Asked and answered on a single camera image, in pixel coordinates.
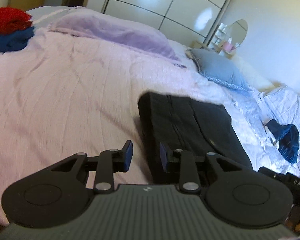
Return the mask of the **white mirrored wardrobe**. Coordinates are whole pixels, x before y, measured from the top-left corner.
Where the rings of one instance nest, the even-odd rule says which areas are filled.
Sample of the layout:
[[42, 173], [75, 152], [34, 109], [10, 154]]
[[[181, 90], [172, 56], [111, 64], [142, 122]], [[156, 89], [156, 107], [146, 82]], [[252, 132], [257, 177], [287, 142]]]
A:
[[208, 44], [231, 0], [87, 0], [85, 6], [140, 22], [185, 46]]

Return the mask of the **red folded garment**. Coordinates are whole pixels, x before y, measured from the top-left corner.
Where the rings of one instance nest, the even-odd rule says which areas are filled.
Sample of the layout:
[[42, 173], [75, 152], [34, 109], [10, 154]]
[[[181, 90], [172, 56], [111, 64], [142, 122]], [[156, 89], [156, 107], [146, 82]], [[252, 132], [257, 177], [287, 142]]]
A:
[[25, 30], [32, 25], [31, 15], [11, 7], [0, 7], [0, 35]]

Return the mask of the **blue grey pillow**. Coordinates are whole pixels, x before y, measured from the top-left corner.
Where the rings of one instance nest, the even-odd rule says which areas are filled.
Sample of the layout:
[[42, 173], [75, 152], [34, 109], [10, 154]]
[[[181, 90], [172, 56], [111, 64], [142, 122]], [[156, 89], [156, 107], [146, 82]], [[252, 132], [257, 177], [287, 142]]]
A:
[[188, 55], [196, 64], [198, 73], [209, 81], [234, 90], [250, 91], [239, 69], [226, 57], [198, 48], [189, 49]]

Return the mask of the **pink vanity table items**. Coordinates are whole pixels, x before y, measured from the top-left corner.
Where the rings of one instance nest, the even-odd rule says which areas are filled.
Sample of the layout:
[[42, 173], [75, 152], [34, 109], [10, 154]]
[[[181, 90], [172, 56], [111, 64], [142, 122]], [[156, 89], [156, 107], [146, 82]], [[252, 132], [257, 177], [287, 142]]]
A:
[[227, 27], [224, 23], [219, 24], [208, 42], [193, 41], [191, 48], [206, 49], [231, 59], [236, 48], [232, 44], [232, 37], [228, 35]]

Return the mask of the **blue folded garment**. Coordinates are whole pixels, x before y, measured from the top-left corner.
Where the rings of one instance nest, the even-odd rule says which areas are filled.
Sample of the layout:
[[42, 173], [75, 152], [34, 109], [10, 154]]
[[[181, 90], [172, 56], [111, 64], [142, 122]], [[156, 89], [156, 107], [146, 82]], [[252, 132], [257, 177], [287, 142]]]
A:
[[20, 51], [27, 46], [29, 39], [34, 36], [34, 27], [15, 31], [9, 35], [0, 35], [0, 52]]

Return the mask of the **lavender blanket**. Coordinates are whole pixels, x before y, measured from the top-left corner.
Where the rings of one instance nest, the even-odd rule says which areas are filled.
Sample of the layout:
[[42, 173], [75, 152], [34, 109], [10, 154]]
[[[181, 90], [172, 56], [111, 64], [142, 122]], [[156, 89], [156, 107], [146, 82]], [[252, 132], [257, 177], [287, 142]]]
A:
[[75, 7], [49, 26], [51, 31], [77, 37], [102, 39], [185, 68], [170, 46], [167, 37], [157, 29], [139, 22], [123, 20], [84, 7]]

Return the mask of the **oval vanity mirror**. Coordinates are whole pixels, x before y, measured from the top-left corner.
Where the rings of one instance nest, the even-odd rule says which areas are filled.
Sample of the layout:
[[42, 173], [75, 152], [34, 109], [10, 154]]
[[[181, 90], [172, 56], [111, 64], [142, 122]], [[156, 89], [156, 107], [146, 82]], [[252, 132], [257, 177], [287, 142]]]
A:
[[227, 41], [232, 44], [232, 48], [236, 49], [242, 44], [248, 32], [248, 24], [246, 20], [237, 20], [228, 27]]

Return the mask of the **pink bed quilt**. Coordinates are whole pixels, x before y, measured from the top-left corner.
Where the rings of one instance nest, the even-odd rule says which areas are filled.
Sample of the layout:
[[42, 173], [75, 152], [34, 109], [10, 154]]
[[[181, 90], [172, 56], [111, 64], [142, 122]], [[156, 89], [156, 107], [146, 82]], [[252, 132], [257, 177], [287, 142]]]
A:
[[25, 176], [127, 140], [132, 164], [115, 181], [149, 183], [137, 106], [148, 90], [224, 105], [234, 129], [243, 117], [224, 88], [198, 73], [108, 41], [41, 28], [25, 49], [0, 54], [0, 201]]

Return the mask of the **dark blue striped garment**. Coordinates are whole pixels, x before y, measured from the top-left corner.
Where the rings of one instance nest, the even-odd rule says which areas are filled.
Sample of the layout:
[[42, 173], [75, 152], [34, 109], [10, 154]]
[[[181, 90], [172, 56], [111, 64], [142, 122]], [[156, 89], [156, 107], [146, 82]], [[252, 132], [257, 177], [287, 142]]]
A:
[[300, 147], [297, 127], [294, 124], [281, 125], [274, 119], [268, 121], [266, 127], [277, 140], [282, 157], [290, 164], [296, 164]]

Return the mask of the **black garment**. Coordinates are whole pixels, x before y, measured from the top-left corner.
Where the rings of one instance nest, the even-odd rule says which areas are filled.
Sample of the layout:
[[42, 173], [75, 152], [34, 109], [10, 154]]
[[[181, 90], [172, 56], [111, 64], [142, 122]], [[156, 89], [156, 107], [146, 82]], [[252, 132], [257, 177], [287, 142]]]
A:
[[198, 157], [216, 152], [248, 169], [253, 168], [223, 105], [146, 92], [139, 97], [138, 109], [147, 162], [155, 183], [178, 181], [178, 177], [164, 171], [160, 144], [171, 150], [190, 151]]

